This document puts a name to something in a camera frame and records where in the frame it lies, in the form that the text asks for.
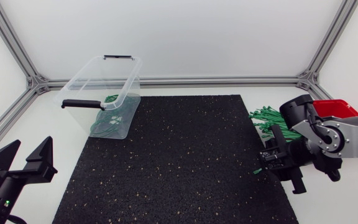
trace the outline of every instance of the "green cable tie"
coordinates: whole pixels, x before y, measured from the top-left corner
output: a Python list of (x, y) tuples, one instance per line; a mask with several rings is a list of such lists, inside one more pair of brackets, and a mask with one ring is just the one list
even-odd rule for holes
[(256, 174), (258, 174), (260, 171), (262, 171), (262, 168), (255, 170), (255, 171), (254, 171), (254, 174), (256, 175)]

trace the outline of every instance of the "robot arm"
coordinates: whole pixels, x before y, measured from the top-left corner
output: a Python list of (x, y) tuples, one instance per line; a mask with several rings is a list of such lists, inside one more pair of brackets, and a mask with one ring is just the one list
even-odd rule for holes
[(306, 192), (300, 166), (313, 163), (332, 181), (341, 176), (341, 158), (358, 157), (358, 117), (320, 118), (310, 95), (299, 96), (280, 107), (289, 130), (302, 137), (286, 142), (278, 126), (272, 126), (273, 139), (260, 152), (262, 168), (271, 171), (280, 181), (291, 180), (294, 194)]

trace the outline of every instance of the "white floor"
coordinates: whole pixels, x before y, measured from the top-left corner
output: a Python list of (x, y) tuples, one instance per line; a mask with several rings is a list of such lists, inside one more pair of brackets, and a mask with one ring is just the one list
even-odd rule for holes
[[(11, 167), (22, 169), (30, 152), (47, 136), (53, 137), (54, 166), (58, 174), (49, 184), (26, 186), (12, 211), (27, 223), (52, 222), (87, 138), (70, 114), (53, 104), (56, 93), (39, 96), (0, 143), (3, 147), (16, 139), (22, 141)], [(305, 93), (289, 87), (142, 90), (144, 96), (241, 94), (249, 111), (268, 105), (278, 109), (284, 102)], [(302, 167), (302, 171), (307, 193), (293, 195), (292, 184), (283, 183), (300, 223), (358, 223), (358, 159), (344, 159), (342, 179), (336, 183), (313, 165)]]

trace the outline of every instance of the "red tray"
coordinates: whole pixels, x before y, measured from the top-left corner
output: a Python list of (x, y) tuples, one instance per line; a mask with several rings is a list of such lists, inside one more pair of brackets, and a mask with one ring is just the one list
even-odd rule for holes
[(313, 106), (320, 117), (349, 118), (358, 116), (358, 112), (344, 100), (315, 100)]

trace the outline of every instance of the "black cable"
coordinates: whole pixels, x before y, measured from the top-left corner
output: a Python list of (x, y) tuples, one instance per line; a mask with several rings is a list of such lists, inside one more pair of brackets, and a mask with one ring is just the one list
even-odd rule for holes
[(7, 219), (15, 224), (27, 224), (22, 218), (14, 215), (9, 215)]
[(308, 122), (310, 124), (310, 128), (311, 130), (319, 137), (321, 138), (326, 144), (329, 144), (329, 139), (327, 138), (327, 136), (325, 136), (318, 128), (317, 128), (317, 124), (319, 122), (316, 121), (316, 118), (318, 120), (320, 120), (321, 122), (323, 122), (324, 120), (322, 118), (320, 118), (314, 111), (312, 108), (311, 104), (306, 104), (307, 105), (307, 110), (309, 112), (309, 116), (308, 116)]

